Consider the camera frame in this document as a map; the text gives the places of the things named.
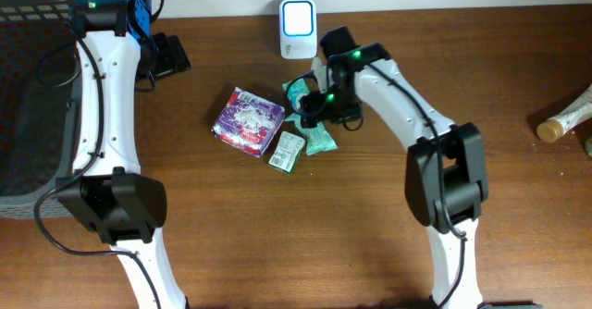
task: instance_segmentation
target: wooden table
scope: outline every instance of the wooden table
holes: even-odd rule
[[[381,42],[407,80],[487,149],[489,199],[477,232],[489,302],[545,308],[592,302],[591,123],[554,144],[534,128],[592,81],[592,6],[332,14]],[[405,153],[366,108],[364,127],[329,127],[339,149],[303,156],[293,175],[243,154],[210,128],[234,86],[283,102],[282,82],[309,68],[278,54],[277,17],[160,20],[192,70],[137,94],[142,173],[164,182],[165,239],[192,308],[351,308],[429,296],[426,231],[403,196]],[[66,244],[104,248],[73,219],[47,222]],[[115,258],[72,257],[32,221],[0,221],[0,307],[133,308]]]

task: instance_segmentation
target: green package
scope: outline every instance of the green package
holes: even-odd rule
[[[288,84],[284,83],[283,85],[284,92],[288,88]],[[300,98],[304,95],[307,95],[310,92],[306,83],[303,79],[300,79],[292,84],[290,90],[288,91],[288,99],[292,103],[292,107],[298,108],[296,105]],[[288,116],[284,121],[293,121],[296,125],[296,129],[300,132],[304,137],[306,137],[306,154],[313,155],[319,152],[326,152],[332,151],[337,149],[337,144],[331,137],[331,134],[327,132],[325,129],[325,125],[323,123],[318,123],[316,128],[313,129],[304,129],[300,122],[300,115],[298,114],[291,114]]]

